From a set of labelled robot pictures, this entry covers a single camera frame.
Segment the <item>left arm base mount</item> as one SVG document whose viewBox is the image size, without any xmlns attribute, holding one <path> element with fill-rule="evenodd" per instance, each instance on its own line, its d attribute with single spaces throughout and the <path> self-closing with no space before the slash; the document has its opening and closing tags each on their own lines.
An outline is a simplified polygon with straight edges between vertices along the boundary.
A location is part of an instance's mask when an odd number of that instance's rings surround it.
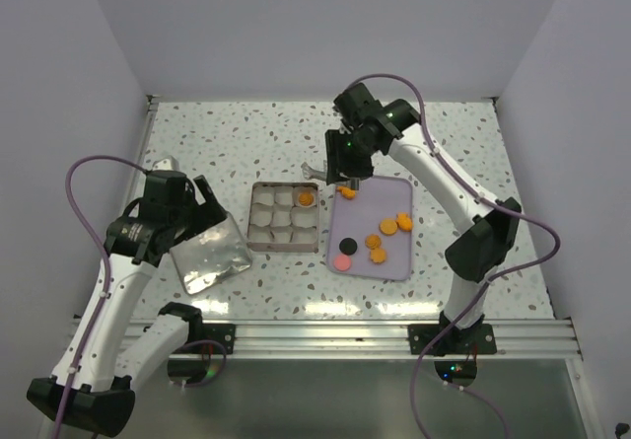
<svg viewBox="0 0 631 439">
<path fill-rule="evenodd" d="M 168 359 L 169 380 L 184 389 L 201 388 L 217 381 L 234 352 L 236 327 L 232 324 L 204 325 L 199 338 L 189 340 Z"/>
</svg>

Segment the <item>orange flower cookie top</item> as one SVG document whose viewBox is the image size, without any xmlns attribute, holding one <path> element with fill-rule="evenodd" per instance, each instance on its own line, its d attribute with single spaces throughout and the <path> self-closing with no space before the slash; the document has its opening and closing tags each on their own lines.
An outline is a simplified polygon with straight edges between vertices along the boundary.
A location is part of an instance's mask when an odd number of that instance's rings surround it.
<svg viewBox="0 0 631 439">
<path fill-rule="evenodd" d="M 347 200 L 352 200 L 356 197 L 357 191 L 355 189 L 351 189 L 350 187 L 347 186 L 338 186 L 336 188 L 336 191 L 340 193 L 340 195 L 347 199 Z"/>
</svg>

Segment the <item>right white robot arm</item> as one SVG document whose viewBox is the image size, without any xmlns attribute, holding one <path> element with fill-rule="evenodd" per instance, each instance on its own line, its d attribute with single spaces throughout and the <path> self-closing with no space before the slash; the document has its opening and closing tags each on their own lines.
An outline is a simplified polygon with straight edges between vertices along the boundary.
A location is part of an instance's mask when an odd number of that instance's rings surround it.
<svg viewBox="0 0 631 439">
<path fill-rule="evenodd" d="M 489 279 L 515 244 L 520 204 L 487 193 L 430 134 L 424 106 L 397 99 L 387 105 L 365 84 L 347 87 L 333 102 L 341 118 L 325 133 L 327 183 L 359 183 L 374 173 L 376 153 L 390 157 L 416 178 L 450 217 L 457 239 L 445 250 L 454 277 L 440 314 L 439 340 L 447 351 L 464 351 L 483 322 Z"/>
</svg>

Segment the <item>orange swirl cookie top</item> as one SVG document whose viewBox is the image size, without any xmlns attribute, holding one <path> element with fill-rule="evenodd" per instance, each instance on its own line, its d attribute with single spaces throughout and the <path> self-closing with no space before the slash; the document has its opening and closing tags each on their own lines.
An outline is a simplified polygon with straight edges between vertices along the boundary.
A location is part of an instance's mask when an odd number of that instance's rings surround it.
<svg viewBox="0 0 631 439">
<path fill-rule="evenodd" d="M 299 189 L 296 192 L 296 205 L 309 208 L 316 205 L 316 191 L 311 187 Z"/>
</svg>

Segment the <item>lilac plastic tray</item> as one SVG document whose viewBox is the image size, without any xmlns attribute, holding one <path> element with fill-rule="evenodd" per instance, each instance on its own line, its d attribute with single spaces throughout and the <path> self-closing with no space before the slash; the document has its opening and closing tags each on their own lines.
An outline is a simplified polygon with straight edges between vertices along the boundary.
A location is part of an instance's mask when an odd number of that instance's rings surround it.
<svg viewBox="0 0 631 439">
<path fill-rule="evenodd" d="M 379 229 L 383 219 L 395 219 L 400 212 L 413 215 L 412 184 L 405 179 L 370 178 L 361 183 L 352 200 L 343 198 L 336 191 L 328 224 L 327 268 L 341 275 L 389 281 L 408 279 L 412 271 L 412 234 L 398 230 L 394 235 L 386 236 Z M 382 264 L 370 261 L 370 250 L 365 245 L 365 239 L 370 234 L 381 237 L 382 248 L 387 252 L 387 260 Z M 350 256 L 351 268 L 344 272 L 337 271 L 332 263 L 341 254 L 339 242 L 347 237 L 356 240 L 358 250 Z"/>
</svg>

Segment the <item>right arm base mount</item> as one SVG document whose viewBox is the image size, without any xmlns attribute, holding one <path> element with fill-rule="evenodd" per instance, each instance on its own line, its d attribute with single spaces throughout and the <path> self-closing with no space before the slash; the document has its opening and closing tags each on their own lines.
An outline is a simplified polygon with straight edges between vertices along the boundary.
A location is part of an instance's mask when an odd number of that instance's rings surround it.
<svg viewBox="0 0 631 439">
<path fill-rule="evenodd" d="M 447 324 L 447 321 L 441 320 L 437 324 L 409 325 L 407 333 L 410 353 L 419 355 Z M 434 368 L 438 377 L 459 387 L 473 384 L 478 374 L 480 356 L 497 353 L 493 328 L 484 321 L 478 321 L 468 329 L 451 329 L 427 352 L 429 356 L 437 357 Z"/>
</svg>

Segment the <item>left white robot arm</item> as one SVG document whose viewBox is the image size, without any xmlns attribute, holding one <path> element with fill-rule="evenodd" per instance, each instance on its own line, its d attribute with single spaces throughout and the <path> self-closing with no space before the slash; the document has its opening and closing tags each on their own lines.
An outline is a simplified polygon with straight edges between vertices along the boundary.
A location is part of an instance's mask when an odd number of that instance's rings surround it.
<svg viewBox="0 0 631 439">
<path fill-rule="evenodd" d="M 53 372 L 35 378 L 27 399 L 54 423 L 113 438 L 126 426 L 142 384 L 177 351 L 231 349 L 206 331 L 199 309 L 165 305 L 127 349 L 132 313 L 162 257 L 229 218 L 202 176 L 147 172 L 141 197 L 107 228 L 98 280 L 75 334 Z"/>
</svg>

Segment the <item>metal tongs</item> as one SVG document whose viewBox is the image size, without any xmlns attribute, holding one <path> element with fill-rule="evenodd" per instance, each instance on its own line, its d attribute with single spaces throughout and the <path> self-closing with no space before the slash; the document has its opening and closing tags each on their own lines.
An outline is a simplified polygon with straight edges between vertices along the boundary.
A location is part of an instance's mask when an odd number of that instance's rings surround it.
<svg viewBox="0 0 631 439">
<path fill-rule="evenodd" d="M 307 162 L 304 162 L 301 165 L 301 171 L 302 171 L 303 178 L 308 181 L 314 180 L 314 181 L 324 182 L 326 184 L 334 184 L 336 186 L 346 187 L 348 189 L 355 190 L 355 191 L 357 191 L 360 187 L 359 179 L 351 178 L 348 180 L 343 180 L 343 181 L 339 181 L 335 183 L 330 182 L 327 179 L 327 172 L 325 170 L 315 169 L 312 166 L 310 166 Z"/>
</svg>

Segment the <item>black round cookie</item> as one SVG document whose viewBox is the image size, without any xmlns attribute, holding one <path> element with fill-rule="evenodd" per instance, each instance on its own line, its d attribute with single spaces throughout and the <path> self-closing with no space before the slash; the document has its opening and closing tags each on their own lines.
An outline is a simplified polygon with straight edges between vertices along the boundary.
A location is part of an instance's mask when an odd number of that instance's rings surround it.
<svg viewBox="0 0 631 439">
<path fill-rule="evenodd" d="M 338 248 L 342 254 L 352 256 L 357 252 L 358 244 L 355 239 L 347 237 L 339 242 Z"/>
</svg>

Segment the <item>pink round cookie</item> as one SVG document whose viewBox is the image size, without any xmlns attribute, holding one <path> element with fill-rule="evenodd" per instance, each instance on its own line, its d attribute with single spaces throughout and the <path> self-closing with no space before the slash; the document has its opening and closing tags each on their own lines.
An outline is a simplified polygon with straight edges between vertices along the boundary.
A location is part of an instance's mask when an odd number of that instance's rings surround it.
<svg viewBox="0 0 631 439">
<path fill-rule="evenodd" d="M 335 270 L 344 272 L 351 268 L 352 259 L 348 255 L 340 254 L 334 258 L 332 264 Z"/>
</svg>

